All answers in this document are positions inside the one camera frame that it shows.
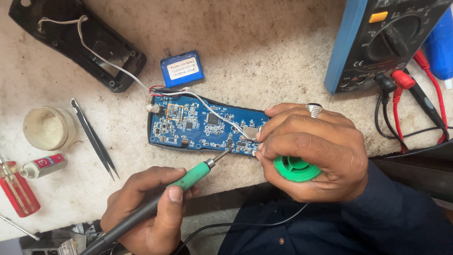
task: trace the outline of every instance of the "yellow button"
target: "yellow button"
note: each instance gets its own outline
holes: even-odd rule
[[[383,21],[387,18],[388,11],[383,11],[383,12],[378,12],[378,13],[373,13],[370,17],[370,23],[375,23],[379,21]]]

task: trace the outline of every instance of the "green solder spool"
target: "green solder spool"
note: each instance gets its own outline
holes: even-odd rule
[[[311,181],[322,173],[319,167],[308,164],[300,157],[278,156],[274,159],[274,167],[283,178],[292,182]]]

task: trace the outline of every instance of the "battery label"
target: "battery label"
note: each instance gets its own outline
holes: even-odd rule
[[[48,157],[33,160],[40,169],[51,167],[64,161],[64,157],[61,154],[55,154]]]
[[[197,60],[194,57],[169,64],[167,65],[167,69],[169,71],[170,79],[172,80],[190,74],[196,74],[200,70],[197,65]]]

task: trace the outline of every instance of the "ring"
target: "ring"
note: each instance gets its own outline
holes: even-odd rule
[[[308,103],[305,108],[311,113],[312,118],[318,118],[319,114],[323,111],[323,107],[318,103]]]

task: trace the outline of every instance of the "sleeve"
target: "sleeve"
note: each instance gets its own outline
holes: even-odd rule
[[[342,204],[364,242],[387,254],[453,254],[453,225],[430,196],[390,180],[369,162],[368,184]]]

